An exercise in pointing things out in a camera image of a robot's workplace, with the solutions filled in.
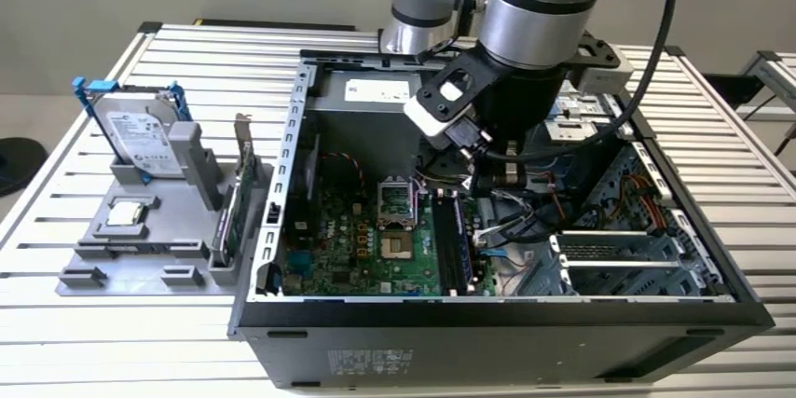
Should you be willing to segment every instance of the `metal rail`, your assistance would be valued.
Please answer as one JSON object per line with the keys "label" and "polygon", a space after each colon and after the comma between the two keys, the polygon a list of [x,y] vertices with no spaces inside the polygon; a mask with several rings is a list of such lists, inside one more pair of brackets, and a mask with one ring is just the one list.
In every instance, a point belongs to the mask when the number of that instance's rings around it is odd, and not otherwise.
{"label": "metal rail", "polygon": [[[268,159],[278,150],[298,49],[374,51],[376,44],[370,33],[165,25],[156,34],[136,36],[109,76],[142,86],[164,86],[178,79],[201,123],[202,144],[220,158],[237,153],[234,114],[249,114],[254,147]],[[622,50],[640,71],[649,49]],[[628,88],[637,82],[638,73]],[[641,112],[777,327],[652,386],[618,385],[609,391],[460,388],[436,393],[793,395],[793,179],[685,58],[664,56]],[[226,341],[229,296],[54,294],[57,273],[72,256],[69,247],[110,184],[109,159],[110,149],[81,116],[0,224],[0,359],[6,360],[0,363],[0,384],[14,384],[8,391],[28,396],[214,398],[229,390],[238,396],[276,393],[248,345]],[[152,323],[161,323],[157,330]],[[401,396],[428,393],[401,391]]]}

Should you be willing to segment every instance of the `black cable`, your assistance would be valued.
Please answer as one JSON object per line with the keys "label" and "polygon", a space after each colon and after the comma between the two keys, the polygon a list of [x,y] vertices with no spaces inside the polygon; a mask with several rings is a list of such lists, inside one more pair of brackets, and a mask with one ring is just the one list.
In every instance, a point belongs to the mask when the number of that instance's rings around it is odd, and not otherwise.
{"label": "black cable", "polygon": [[757,111],[760,109],[762,109],[762,106],[765,106],[768,103],[770,103],[770,100],[773,100],[776,98],[776,94],[770,95],[770,97],[768,97],[768,99],[761,102],[757,107],[754,107],[754,109],[746,114],[746,116],[744,117],[744,121],[746,121],[749,119],[750,116],[753,116],[754,114],[757,114]]}
{"label": "black cable", "polygon": [[778,156],[780,154],[782,154],[782,151],[785,151],[786,148],[786,144],[790,143],[790,139],[785,138],[784,141],[780,143],[780,145],[776,147],[776,151],[773,151],[773,155]]}
{"label": "black cable", "polygon": [[585,149],[588,146],[598,142],[602,138],[608,135],[613,134],[616,130],[626,123],[630,119],[630,116],[636,113],[638,109],[638,104],[644,98],[644,94],[646,93],[646,88],[649,87],[649,83],[652,81],[652,77],[656,73],[657,69],[657,62],[660,61],[660,55],[664,50],[664,46],[666,44],[666,38],[669,37],[669,29],[672,28],[672,19],[674,18],[674,5],[676,0],[665,0],[662,6],[662,16],[660,18],[660,27],[657,28],[657,36],[656,41],[652,47],[652,53],[649,55],[649,61],[646,62],[646,67],[644,69],[644,73],[641,75],[641,80],[638,82],[638,86],[636,88],[636,93],[633,94],[633,98],[628,103],[624,112],[618,116],[618,118],[610,123],[609,126],[604,127],[601,130],[597,131],[594,135],[588,137],[582,140],[578,144],[573,144],[572,146],[562,146],[546,151],[541,151],[532,154],[524,154],[520,156],[508,156],[505,154],[497,153],[493,150],[486,151],[486,157],[492,160],[498,160],[501,162],[508,163],[525,163],[530,161],[540,160],[542,158],[556,158],[565,154],[574,153]]}

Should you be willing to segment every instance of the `white label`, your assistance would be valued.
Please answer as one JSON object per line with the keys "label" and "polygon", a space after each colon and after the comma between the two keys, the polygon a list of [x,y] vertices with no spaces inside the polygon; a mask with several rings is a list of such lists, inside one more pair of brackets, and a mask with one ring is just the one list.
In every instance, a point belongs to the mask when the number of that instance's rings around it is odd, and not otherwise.
{"label": "white label", "polygon": [[153,176],[181,175],[160,120],[129,112],[108,112],[105,116],[133,165]]}
{"label": "white label", "polygon": [[406,103],[409,98],[412,98],[409,81],[349,79],[345,82],[348,102]]}
{"label": "white label", "polygon": [[329,350],[332,375],[405,375],[413,350]]}

